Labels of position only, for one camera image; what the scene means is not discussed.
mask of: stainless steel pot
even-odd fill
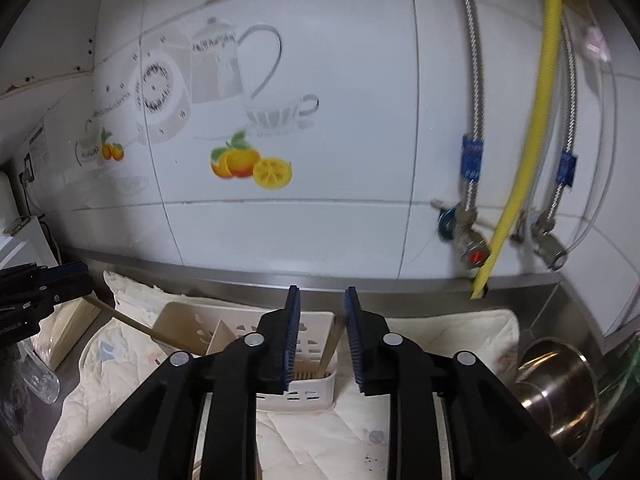
[[[598,418],[596,378],[587,359],[553,338],[525,352],[511,388],[515,397],[568,457],[582,449]]]

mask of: stainless steel countertop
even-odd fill
[[[494,278],[482,300],[470,300],[468,280],[347,280],[306,276],[249,274],[143,262],[111,254],[74,250],[69,254],[84,261],[96,283],[98,296],[113,305],[113,296],[102,274],[113,270],[146,285],[157,285],[174,294],[209,296],[236,303],[279,308],[289,285],[302,290],[304,310],[342,309],[347,286],[358,289],[367,310],[387,317],[431,317],[443,314],[507,308],[520,325],[518,353],[521,356],[534,340],[554,336],[578,348],[597,367],[604,354],[604,339],[594,330],[588,311],[574,300],[570,288],[557,274],[517,278]],[[101,313],[56,370],[60,397],[50,406],[32,396],[33,409],[26,418],[20,439],[30,458],[40,466],[47,442],[60,419],[62,403],[79,382],[78,359],[84,346],[109,317]]]

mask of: wooden handle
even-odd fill
[[[329,330],[329,335],[327,336],[326,343],[324,344],[324,350],[322,350],[322,357],[318,364],[318,370],[316,370],[316,379],[322,379],[326,373],[326,369],[331,362],[331,357],[334,356],[335,349],[342,337],[344,322],[345,319],[343,314],[335,317],[334,325],[331,327],[331,330]]]
[[[149,328],[148,326],[143,325],[142,323],[138,323],[135,319],[131,319],[129,316],[125,316],[123,313],[118,312],[112,306],[107,305],[106,303],[99,300],[95,296],[85,296],[84,299],[87,300],[92,305],[105,311],[107,314],[109,314],[111,317],[114,317],[118,321],[121,321],[124,324],[127,324],[130,327],[135,328],[136,330],[139,330],[140,332],[147,334],[149,337],[156,339],[157,341],[164,343],[165,345],[172,346],[173,348],[178,350],[184,350],[185,352],[189,352],[190,354],[202,355],[202,350],[200,348],[192,347],[189,344],[185,344],[184,342],[175,340],[172,337],[165,336],[164,334],[156,332],[152,328]]]

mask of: orange fruit illustration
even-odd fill
[[[104,160],[109,160],[111,158],[111,145],[103,144],[102,145],[102,158]]]
[[[225,152],[226,166],[233,176],[247,178],[254,174],[254,166],[260,160],[260,153],[249,148],[248,150],[238,150],[232,148]]]
[[[113,160],[120,161],[124,158],[124,149],[121,144],[112,144],[111,145],[111,155],[113,156]]]
[[[213,173],[215,173],[220,178],[233,177],[233,173],[229,171],[228,165],[226,163],[226,159],[228,155],[229,155],[229,152],[225,152],[222,155],[220,155],[220,158],[218,159],[217,164],[211,161],[211,171],[213,171]]]
[[[255,183],[264,189],[280,189],[290,181],[291,165],[281,158],[263,158],[254,166]]]

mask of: white tiled wall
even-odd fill
[[[486,74],[479,215],[488,224],[507,200],[528,127],[543,1],[478,0]],[[640,54],[606,0],[592,4],[614,75],[603,78],[584,56],[584,13],[570,10],[579,163],[555,232],[570,244],[594,214],[612,149],[615,77],[610,192],[564,270],[605,332],[633,303],[640,267],[632,179]],[[220,34],[223,43],[207,43]],[[459,200],[460,143],[470,129],[459,0],[102,0],[95,49],[92,78],[44,117],[50,163],[30,185],[63,244],[220,269],[469,275],[436,235],[429,205]],[[559,117],[537,205],[553,181],[561,126]],[[227,146],[238,142],[242,156]],[[246,172],[258,157],[279,184]],[[542,271],[510,243],[495,267],[496,275]]]
[[[0,94],[91,70],[99,4],[30,0],[0,48]]]

